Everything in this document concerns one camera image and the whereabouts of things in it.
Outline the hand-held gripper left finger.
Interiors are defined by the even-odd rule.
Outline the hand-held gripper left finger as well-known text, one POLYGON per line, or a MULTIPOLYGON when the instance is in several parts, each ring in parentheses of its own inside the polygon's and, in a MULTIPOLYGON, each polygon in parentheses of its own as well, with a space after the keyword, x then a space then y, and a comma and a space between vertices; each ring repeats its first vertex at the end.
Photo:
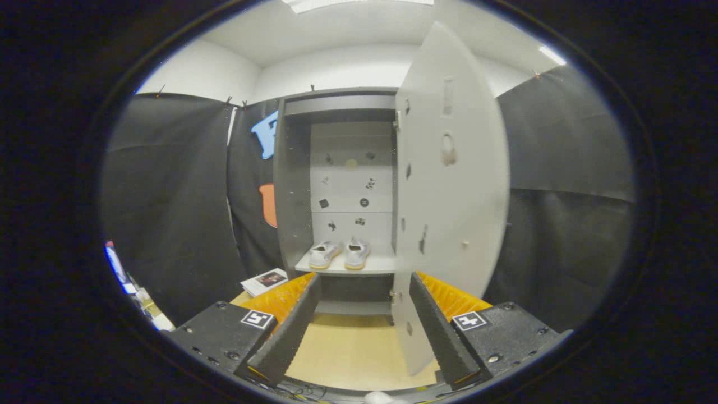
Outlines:
POLYGON ((320 277, 304 274, 240 305, 215 302, 167 337, 223 373, 275 387, 297 355, 320 296, 320 277))

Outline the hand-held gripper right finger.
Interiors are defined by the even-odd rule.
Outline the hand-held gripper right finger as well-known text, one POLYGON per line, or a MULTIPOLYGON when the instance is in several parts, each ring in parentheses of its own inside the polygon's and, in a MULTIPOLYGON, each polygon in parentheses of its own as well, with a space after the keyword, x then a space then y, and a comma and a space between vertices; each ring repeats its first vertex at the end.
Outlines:
POLYGON ((411 273, 408 293, 454 391, 505 378, 572 334, 557 332, 516 302, 492 305, 425 273, 411 273))

